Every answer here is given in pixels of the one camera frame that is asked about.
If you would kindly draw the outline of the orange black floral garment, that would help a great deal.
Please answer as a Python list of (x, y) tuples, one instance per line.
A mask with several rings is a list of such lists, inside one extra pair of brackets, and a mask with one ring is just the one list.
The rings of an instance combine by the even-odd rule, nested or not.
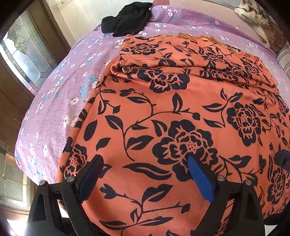
[(252, 182), (263, 217), (289, 203), (289, 108), (257, 57), (207, 37), (129, 36), (103, 71), (59, 160), (57, 181), (100, 155), (83, 203), (110, 235), (192, 235), (209, 202), (195, 157), (226, 180)]

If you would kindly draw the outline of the purple floral bed sheet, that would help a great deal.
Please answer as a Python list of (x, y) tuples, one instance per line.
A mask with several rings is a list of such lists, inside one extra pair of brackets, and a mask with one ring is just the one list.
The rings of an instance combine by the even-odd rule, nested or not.
[[(289, 103), (289, 77), (277, 63), (277, 55), (255, 39), (220, 19), (200, 11), (155, 5), (142, 36), (188, 33), (213, 36), (258, 56), (278, 82), (281, 96)], [(50, 74), (27, 110), (15, 148), (16, 163), (34, 183), (54, 183), (57, 166), (69, 132), (83, 109), (102, 71), (118, 54), (122, 37), (104, 34), (100, 27), (82, 37)]]

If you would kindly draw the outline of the striped pillow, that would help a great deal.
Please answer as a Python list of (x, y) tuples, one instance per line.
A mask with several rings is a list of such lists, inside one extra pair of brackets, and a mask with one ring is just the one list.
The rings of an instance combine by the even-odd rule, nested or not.
[(284, 47), (281, 49), (281, 51), (277, 55), (276, 61), (289, 77), (290, 75), (290, 49), (289, 49), (288, 42), (286, 42)]

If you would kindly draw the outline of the beige brown floral blanket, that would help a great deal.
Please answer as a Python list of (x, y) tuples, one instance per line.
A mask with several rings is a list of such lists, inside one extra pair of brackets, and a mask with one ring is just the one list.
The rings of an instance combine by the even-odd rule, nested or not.
[(282, 50), (287, 42), (275, 20), (256, 1), (241, 1), (234, 12), (260, 37), (261, 41), (276, 54)]

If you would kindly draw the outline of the brown door with stained glass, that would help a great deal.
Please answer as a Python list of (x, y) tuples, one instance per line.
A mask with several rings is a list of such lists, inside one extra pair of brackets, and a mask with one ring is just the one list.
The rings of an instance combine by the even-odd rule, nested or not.
[(25, 225), (37, 186), (14, 155), (25, 112), (70, 50), (51, 1), (23, 1), (1, 31), (1, 223)]

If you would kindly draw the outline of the black crumpled garment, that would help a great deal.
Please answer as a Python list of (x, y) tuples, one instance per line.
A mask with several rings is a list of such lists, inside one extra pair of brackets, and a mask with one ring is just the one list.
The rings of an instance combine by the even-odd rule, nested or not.
[(137, 34), (149, 22), (153, 3), (133, 2), (124, 6), (117, 16), (108, 16), (101, 21), (103, 33), (112, 33), (113, 37)]

